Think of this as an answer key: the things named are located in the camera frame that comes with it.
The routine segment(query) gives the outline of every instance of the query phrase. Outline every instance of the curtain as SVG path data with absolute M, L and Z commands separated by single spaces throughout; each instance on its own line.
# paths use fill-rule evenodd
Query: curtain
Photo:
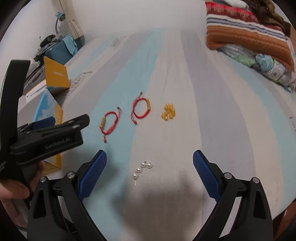
M 73 7 L 72 0 L 59 0 L 63 12 L 66 15 L 66 21 L 70 30 L 70 33 L 73 36 L 73 39 L 80 38 L 83 35 L 83 32 L 79 26 L 79 23 L 76 20 L 76 15 Z

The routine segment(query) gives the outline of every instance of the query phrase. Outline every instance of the striped blanket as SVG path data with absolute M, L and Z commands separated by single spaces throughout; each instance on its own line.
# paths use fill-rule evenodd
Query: striped blanket
M 238 44 L 267 54 L 294 71 L 294 61 L 286 36 L 278 26 L 262 25 L 249 11 L 206 2 L 207 46 L 217 49 L 225 44 Z

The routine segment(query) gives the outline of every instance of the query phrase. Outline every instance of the blue gripper pad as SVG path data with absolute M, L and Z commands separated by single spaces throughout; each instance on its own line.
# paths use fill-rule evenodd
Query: blue gripper pad
M 193 165 L 197 170 L 209 196 L 211 198 L 214 198 L 216 202 L 218 202 L 221 198 L 220 184 L 214 173 L 208 166 L 207 161 L 201 156 L 198 151 L 195 151 L 193 153 Z
M 55 125 L 55 118 L 53 116 L 48 117 L 46 119 L 36 121 L 34 125 L 32 126 L 32 130 L 37 130 L 49 126 L 54 126 Z
M 80 201 L 83 201 L 84 198 L 90 196 L 96 182 L 98 181 L 107 164 L 107 154 L 104 151 L 101 151 L 94 158 L 95 160 L 85 172 L 78 185 L 77 196 L 79 197 Z

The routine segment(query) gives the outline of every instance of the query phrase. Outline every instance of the yellow box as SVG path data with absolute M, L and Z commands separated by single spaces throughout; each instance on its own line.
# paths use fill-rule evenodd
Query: yellow box
M 55 94 L 70 88 L 67 68 L 64 65 L 45 56 L 44 68 L 45 79 L 28 91 L 26 94 L 27 102 L 41 94 L 45 89 L 48 89 L 50 93 Z

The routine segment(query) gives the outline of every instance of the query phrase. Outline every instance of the folded blanket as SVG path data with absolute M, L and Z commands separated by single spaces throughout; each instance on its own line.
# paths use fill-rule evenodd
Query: folded blanket
M 288 43 L 291 44 L 291 55 L 296 65 L 296 56 L 290 40 Z M 256 53 L 248 50 L 240 45 L 227 44 L 218 50 L 224 52 L 228 56 L 232 57 L 236 61 L 254 68 L 259 73 L 266 76 L 268 79 L 282 85 L 288 92 L 292 93 L 296 86 L 296 73 L 291 71 L 283 64 L 273 59 L 269 55 Z
M 207 46 L 215 50 L 226 44 L 238 44 L 249 50 L 270 55 L 294 71 L 287 39 L 278 26 L 262 25 L 246 10 L 206 2 Z

